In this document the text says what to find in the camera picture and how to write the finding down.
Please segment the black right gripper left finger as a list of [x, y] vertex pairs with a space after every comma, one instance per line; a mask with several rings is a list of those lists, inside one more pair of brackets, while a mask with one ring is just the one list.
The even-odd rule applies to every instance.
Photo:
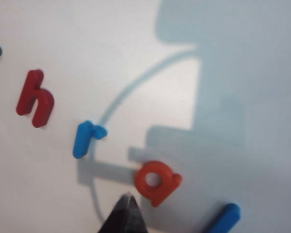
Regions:
[[130, 194], [123, 194], [102, 224], [99, 233], [123, 233], [126, 227]]

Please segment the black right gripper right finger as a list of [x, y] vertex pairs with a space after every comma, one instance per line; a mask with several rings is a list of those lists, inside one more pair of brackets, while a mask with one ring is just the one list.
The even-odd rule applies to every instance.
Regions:
[[135, 197], [129, 193], [129, 233], [148, 233]]

